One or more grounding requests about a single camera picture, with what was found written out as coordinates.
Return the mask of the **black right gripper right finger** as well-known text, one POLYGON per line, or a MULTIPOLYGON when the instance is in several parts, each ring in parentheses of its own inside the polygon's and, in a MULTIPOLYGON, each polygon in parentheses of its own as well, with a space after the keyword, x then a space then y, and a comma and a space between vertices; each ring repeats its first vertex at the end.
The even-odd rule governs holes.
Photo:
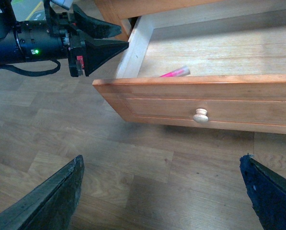
POLYGON ((240 158, 240 171, 259 221, 265 230, 286 230, 286 178, 256 161, 240 158))

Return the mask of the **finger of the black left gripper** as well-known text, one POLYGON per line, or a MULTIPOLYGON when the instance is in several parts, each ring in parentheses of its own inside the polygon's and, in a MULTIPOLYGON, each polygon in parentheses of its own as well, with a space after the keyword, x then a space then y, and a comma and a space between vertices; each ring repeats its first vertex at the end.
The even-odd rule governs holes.
POLYGON ((104 63, 128 49, 128 47, 129 43, 125 41, 85 39, 85 76, 89 76, 104 63))
POLYGON ((77 4, 72 5, 77 27, 95 39, 115 37, 122 33, 119 25, 88 16, 77 4))

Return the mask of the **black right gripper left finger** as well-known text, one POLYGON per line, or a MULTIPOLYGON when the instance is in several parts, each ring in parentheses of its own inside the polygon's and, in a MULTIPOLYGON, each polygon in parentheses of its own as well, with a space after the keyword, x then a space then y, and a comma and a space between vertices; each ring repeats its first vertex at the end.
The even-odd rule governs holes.
POLYGON ((0 230, 66 230, 81 195, 84 160, 78 155, 0 213, 0 230))

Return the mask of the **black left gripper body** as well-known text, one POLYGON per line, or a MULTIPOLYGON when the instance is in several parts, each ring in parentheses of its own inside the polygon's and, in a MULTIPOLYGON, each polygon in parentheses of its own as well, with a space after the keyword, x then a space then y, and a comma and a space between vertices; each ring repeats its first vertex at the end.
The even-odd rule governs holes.
POLYGON ((79 28, 79 17, 86 14, 71 0, 43 1, 47 33, 53 41, 49 50, 48 60, 57 64, 55 71, 60 68, 59 59, 67 59, 69 72, 72 77, 83 74, 85 68, 83 55, 85 42, 83 30, 79 28))

